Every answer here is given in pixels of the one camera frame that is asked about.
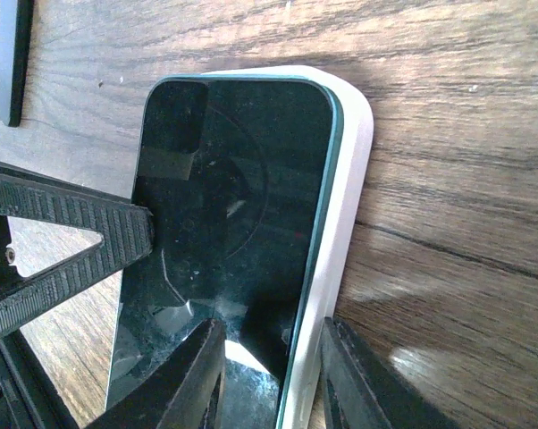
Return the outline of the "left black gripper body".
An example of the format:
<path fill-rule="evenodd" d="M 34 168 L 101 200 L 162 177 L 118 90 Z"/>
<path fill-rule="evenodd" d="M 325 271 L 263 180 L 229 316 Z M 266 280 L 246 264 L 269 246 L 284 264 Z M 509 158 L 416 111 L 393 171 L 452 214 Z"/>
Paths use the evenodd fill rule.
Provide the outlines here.
<path fill-rule="evenodd" d="M 0 215 L 0 298 L 19 285 L 8 220 Z M 78 425 L 37 356 L 17 330 L 0 340 L 0 428 Z"/>

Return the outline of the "beige phone case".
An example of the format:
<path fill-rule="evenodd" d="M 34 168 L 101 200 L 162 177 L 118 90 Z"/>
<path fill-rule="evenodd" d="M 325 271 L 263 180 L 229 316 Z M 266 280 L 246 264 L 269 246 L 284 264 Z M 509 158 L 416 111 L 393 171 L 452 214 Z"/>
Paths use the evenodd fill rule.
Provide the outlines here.
<path fill-rule="evenodd" d="M 371 152 L 363 93 L 304 65 L 211 71 L 197 274 L 226 325 L 224 428 L 304 428 Z"/>

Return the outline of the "black smartphone green edge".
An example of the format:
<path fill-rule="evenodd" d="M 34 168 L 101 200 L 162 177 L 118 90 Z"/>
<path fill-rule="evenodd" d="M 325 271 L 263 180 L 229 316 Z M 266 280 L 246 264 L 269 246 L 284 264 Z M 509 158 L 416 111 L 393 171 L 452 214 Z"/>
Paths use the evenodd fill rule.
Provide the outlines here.
<path fill-rule="evenodd" d="M 108 406 L 211 318 L 226 332 L 222 427 L 282 425 L 340 131 L 338 99 L 303 78 L 154 85 L 131 197 L 154 244 L 122 273 Z"/>

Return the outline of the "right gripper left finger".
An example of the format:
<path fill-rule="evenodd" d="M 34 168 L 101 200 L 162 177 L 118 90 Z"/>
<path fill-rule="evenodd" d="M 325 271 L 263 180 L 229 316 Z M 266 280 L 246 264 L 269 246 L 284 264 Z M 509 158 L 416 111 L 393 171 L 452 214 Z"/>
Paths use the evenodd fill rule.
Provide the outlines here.
<path fill-rule="evenodd" d="M 225 381 L 225 326 L 200 323 L 132 393 L 91 428 L 219 428 Z"/>

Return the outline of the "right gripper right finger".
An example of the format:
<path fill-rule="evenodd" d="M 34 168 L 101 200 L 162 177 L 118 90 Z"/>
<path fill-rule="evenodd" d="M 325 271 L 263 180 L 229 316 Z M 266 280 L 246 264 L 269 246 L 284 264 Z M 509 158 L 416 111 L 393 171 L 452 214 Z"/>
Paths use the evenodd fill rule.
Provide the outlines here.
<path fill-rule="evenodd" d="M 455 428 L 419 391 L 385 365 L 343 320 L 321 332 L 324 418 L 328 428 Z"/>

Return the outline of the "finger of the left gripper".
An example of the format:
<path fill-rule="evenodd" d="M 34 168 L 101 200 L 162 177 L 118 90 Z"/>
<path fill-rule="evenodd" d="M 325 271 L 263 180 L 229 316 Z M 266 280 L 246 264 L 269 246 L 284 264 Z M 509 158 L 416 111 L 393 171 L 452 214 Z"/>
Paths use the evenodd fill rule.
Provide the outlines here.
<path fill-rule="evenodd" d="M 13 264 L 11 217 L 92 231 L 100 241 L 23 277 Z M 0 339 L 146 257 L 153 238 L 145 207 L 0 163 Z"/>

